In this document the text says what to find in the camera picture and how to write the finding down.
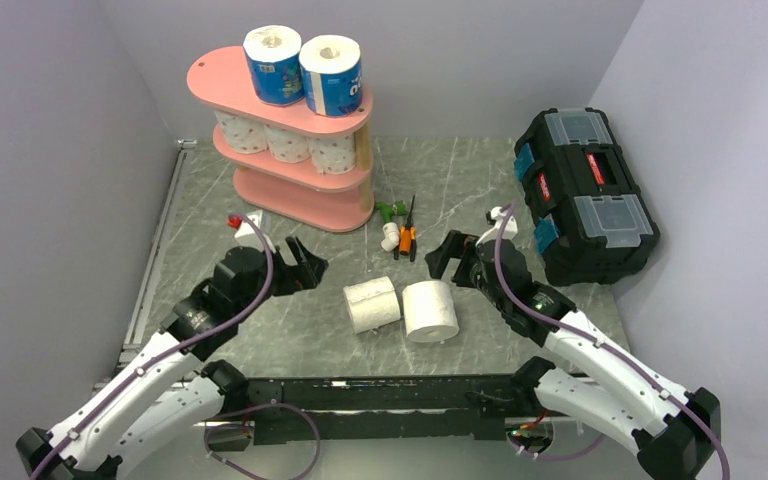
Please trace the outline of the plain white embossed roll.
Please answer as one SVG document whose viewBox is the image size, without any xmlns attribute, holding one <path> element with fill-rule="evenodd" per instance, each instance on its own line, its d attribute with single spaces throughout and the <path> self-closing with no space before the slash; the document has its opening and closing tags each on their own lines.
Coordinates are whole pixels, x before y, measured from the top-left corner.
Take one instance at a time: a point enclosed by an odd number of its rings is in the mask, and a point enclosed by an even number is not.
<svg viewBox="0 0 768 480">
<path fill-rule="evenodd" d="M 459 333 L 451 290 L 445 282 L 427 280 L 411 284 L 402 292 L 402 303 L 409 341 L 441 342 Z"/>
</svg>

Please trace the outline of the white pipe elbow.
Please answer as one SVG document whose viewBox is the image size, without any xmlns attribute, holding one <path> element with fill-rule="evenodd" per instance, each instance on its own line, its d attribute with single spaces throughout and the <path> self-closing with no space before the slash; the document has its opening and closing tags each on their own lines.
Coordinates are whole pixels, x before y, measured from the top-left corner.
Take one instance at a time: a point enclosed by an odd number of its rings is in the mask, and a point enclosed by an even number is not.
<svg viewBox="0 0 768 480">
<path fill-rule="evenodd" d="M 387 222 L 382 228 L 383 238 L 381 248 L 386 252 L 392 252 L 400 244 L 400 229 L 395 222 Z"/>
</svg>

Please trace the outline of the plain white paper roll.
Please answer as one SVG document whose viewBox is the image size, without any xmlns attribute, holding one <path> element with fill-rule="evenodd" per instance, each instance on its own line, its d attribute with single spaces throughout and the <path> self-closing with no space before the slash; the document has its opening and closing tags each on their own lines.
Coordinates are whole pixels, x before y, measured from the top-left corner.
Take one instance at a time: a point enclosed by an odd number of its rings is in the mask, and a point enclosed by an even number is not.
<svg viewBox="0 0 768 480">
<path fill-rule="evenodd" d="M 355 334 L 378 329 L 402 318 L 398 296 L 388 276 L 346 286 L 343 295 Z"/>
</svg>

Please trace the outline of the blue paper roll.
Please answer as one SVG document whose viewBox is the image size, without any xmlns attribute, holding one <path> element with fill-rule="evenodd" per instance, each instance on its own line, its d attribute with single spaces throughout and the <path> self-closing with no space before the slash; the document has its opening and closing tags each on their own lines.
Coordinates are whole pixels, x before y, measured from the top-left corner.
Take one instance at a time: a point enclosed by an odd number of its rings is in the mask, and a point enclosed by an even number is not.
<svg viewBox="0 0 768 480">
<path fill-rule="evenodd" d="M 341 35 L 319 35 L 299 52 L 305 100 L 315 114 L 347 116 L 363 100 L 360 45 Z"/>
</svg>

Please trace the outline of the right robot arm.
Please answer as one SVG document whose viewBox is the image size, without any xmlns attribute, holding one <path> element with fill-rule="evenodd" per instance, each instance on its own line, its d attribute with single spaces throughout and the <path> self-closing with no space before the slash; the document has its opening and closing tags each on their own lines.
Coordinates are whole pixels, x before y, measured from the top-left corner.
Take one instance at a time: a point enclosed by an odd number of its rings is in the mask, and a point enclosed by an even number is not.
<svg viewBox="0 0 768 480">
<path fill-rule="evenodd" d="M 720 401 L 712 392 L 691 391 L 630 355 L 569 298 L 533 280 L 510 240 L 451 230 L 424 257 L 430 277 L 440 279 L 452 259 L 455 285 L 480 291 L 514 332 L 590 379 L 533 357 L 511 378 L 517 411 L 573 417 L 623 445 L 653 479 L 693 479 L 720 448 Z"/>
</svg>

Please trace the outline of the floral paper roll large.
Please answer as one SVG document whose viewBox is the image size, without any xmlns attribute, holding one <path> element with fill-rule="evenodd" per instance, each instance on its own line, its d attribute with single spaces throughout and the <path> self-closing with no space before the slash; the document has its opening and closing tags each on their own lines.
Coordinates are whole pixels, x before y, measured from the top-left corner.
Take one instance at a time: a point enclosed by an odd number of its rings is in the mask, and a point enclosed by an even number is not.
<svg viewBox="0 0 768 480">
<path fill-rule="evenodd" d="M 222 110 L 215 110 L 214 115 L 226 143 L 233 151 L 251 155 L 268 149 L 261 122 Z"/>
</svg>

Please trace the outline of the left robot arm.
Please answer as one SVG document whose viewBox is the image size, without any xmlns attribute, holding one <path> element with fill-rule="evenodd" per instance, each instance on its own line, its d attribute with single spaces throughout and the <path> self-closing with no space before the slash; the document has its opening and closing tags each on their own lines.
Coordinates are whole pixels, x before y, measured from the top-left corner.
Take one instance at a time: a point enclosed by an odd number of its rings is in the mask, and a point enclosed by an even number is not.
<svg viewBox="0 0 768 480">
<path fill-rule="evenodd" d="M 293 265 L 260 240 L 230 249 L 101 391 L 55 426 L 26 431 L 16 449 L 30 478 L 123 479 L 195 423 L 239 417 L 248 379 L 211 356 L 263 301 L 316 288 L 328 267 L 298 238 L 286 242 Z"/>
</svg>

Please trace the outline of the pink three-tier shelf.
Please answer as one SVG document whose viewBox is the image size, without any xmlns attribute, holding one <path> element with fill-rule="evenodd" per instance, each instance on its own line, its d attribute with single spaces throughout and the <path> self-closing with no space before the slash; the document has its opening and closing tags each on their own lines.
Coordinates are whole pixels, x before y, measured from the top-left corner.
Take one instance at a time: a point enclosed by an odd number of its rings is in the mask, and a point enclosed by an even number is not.
<svg viewBox="0 0 768 480">
<path fill-rule="evenodd" d="M 204 54 L 186 81 L 214 111 L 212 141 L 235 164 L 233 185 L 243 200 L 328 232 L 366 224 L 374 206 L 369 89 L 346 117 L 317 115 L 303 101 L 267 104 L 255 94 L 240 46 Z"/>
</svg>

